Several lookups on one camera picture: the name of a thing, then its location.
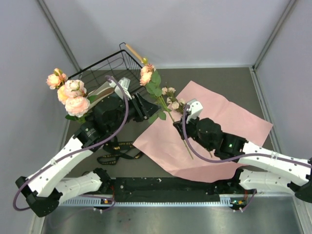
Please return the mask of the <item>black ribbon gold lettering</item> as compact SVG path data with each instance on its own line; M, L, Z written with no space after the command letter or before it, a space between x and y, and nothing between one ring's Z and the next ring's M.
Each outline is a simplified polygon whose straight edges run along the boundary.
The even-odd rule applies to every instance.
M142 151L130 156L128 152L134 149L137 150L132 141L118 141L117 137L114 137L103 146L103 150L108 154L97 157L97 162L101 165L116 165L120 158L134 160L143 157Z

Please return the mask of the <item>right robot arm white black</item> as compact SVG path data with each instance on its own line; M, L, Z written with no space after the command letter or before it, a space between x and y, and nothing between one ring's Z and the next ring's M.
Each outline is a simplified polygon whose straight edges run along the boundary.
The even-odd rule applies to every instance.
M225 133L209 118L195 118L188 122L182 117L173 123L183 140L192 139L218 160L211 163L235 162L258 168L258 171L240 169L227 182L233 193L241 190L276 191L312 201L312 161L286 156L265 149L237 135Z

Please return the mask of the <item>eucalyptus pink flower sprig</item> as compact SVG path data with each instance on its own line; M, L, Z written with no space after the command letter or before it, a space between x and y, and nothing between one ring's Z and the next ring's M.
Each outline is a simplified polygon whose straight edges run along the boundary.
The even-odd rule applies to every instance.
M142 58L141 62L143 67L140 70L140 85L143 86L148 94L154 99L154 103L160 106L160 110L154 114L149 122L153 123L158 118L165 121L167 117L171 120L170 125L173 127L173 123L175 122L174 117L172 115L172 111L167 111L167 107L169 105L165 105L162 102L162 90L161 90L161 76L159 72L156 70L153 64L149 63L147 58Z

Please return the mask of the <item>pale pink peony stem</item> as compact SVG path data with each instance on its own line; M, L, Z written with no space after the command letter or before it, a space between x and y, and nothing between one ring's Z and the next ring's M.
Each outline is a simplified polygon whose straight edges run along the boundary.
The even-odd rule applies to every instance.
M98 98L94 93L88 93L83 81L68 80L63 85L62 94L65 98L64 107L67 112L67 119L85 122L91 104Z

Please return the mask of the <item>small pink rose sprig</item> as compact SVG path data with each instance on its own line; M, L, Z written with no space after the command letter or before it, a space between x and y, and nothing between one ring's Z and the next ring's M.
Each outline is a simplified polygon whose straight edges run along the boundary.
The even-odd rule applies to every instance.
M173 87L163 87L162 90L162 102L165 103L165 105L169 105L170 107L167 107L167 111L170 112L170 110L176 111L177 113L182 114L183 109L185 107L186 101L182 98L178 99L176 97L176 89Z

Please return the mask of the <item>pink wrapping paper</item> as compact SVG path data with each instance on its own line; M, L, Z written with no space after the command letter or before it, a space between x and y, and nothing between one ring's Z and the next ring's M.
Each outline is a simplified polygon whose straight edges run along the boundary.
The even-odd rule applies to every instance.
M264 145L273 127L271 123L193 81L177 97L185 101L197 99L203 106L200 118L210 118L221 125L222 131L246 138L258 146ZM209 163L190 154L173 126L173 121L180 118L179 113L172 111L166 120L157 119L136 139L134 146L176 177L208 183L232 178L242 164Z

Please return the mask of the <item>peach rose flower stem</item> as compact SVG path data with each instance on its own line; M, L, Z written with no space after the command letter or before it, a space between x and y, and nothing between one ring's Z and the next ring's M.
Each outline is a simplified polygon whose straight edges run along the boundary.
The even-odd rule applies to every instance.
M58 100L63 105L65 105L67 99L72 96L68 77L59 68L55 68L53 73L47 77L46 84L51 90L57 91Z

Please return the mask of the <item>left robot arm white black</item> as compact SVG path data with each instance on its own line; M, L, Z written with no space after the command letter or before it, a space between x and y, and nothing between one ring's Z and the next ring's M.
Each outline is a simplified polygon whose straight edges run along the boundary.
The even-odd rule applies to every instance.
M29 208L38 216L45 217L59 204L85 193L106 193L111 182L106 171L94 169L87 175L74 179L65 177L84 159L99 149L119 153L117 134L133 120L142 122L152 117L160 107L147 101L139 93L128 101L116 94L100 100L67 144L44 167L29 177L16 180Z

